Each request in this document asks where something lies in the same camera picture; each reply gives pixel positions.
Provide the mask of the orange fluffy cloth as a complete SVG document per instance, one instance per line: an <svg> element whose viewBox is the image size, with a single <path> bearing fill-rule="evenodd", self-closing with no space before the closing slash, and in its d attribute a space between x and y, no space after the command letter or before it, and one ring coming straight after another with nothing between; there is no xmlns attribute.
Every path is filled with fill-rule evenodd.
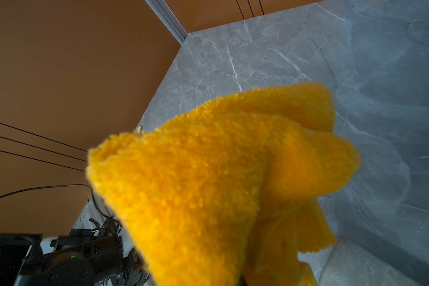
<svg viewBox="0 0 429 286"><path fill-rule="evenodd" d="M299 253L335 245L318 198L361 166L316 82L210 100L88 153L87 178L160 286L314 286Z"/></svg>

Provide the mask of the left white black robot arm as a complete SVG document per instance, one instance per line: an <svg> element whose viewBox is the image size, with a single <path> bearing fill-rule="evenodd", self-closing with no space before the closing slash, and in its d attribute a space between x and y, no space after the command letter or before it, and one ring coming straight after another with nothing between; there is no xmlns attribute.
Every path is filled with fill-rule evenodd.
<svg viewBox="0 0 429 286"><path fill-rule="evenodd" d="M0 234L0 286L144 286L151 274L135 250L124 254L112 219L92 230L72 229L50 242L41 234Z"/></svg>

